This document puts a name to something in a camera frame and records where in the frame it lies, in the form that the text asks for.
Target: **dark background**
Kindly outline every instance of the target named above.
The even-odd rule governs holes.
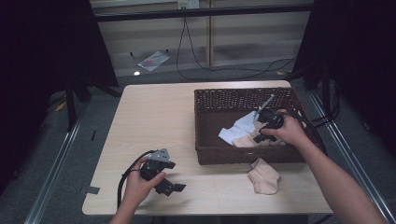
[[[396,156],[395,1],[317,0],[293,71],[314,89],[329,69],[341,92]]]
[[[47,116],[49,98],[83,77],[117,86],[97,23],[58,18],[93,15],[89,1],[10,1],[0,7],[0,192],[29,153]]]

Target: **brown wicker basket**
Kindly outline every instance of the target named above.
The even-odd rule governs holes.
[[[236,120],[257,110],[271,94],[275,97],[267,106],[287,109],[306,118],[306,113],[293,88],[207,89],[195,90],[195,149],[198,162],[206,164],[252,163],[258,158],[267,162],[304,162],[292,145],[278,147],[233,147],[219,138],[222,128],[231,128]],[[304,128],[308,137],[317,142],[313,132]]]

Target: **table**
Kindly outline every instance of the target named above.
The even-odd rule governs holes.
[[[200,82],[131,85],[124,89],[82,210],[113,215],[121,174],[146,151],[167,147],[174,169],[172,183],[186,184],[169,197],[153,189],[137,215],[285,215],[329,214],[316,179],[305,163],[271,164],[279,173],[278,192],[256,194],[249,164],[200,165],[195,151],[196,89],[290,87],[287,81]]]

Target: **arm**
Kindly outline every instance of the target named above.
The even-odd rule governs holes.
[[[141,165],[147,160],[144,157],[140,160],[134,170],[140,169]],[[143,179],[139,171],[132,171],[127,178],[124,196],[116,215],[111,219],[111,224],[131,223],[139,204],[141,204],[149,195],[152,188],[158,185],[165,178],[165,173],[157,174],[150,181]]]
[[[299,121],[285,116],[282,128],[262,129],[262,133],[275,135],[300,151],[327,203],[343,223],[387,223],[358,183],[309,140]]]

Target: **beige sock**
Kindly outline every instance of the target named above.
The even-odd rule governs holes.
[[[277,180],[280,178],[279,173],[261,158],[253,162],[251,167],[253,169],[248,172],[248,176],[253,183],[254,192],[275,194],[277,192]]]
[[[245,135],[243,137],[235,138],[233,140],[233,145],[235,147],[269,147],[271,144],[270,139],[256,143],[253,138],[259,135],[258,130],[254,130],[252,133]]]

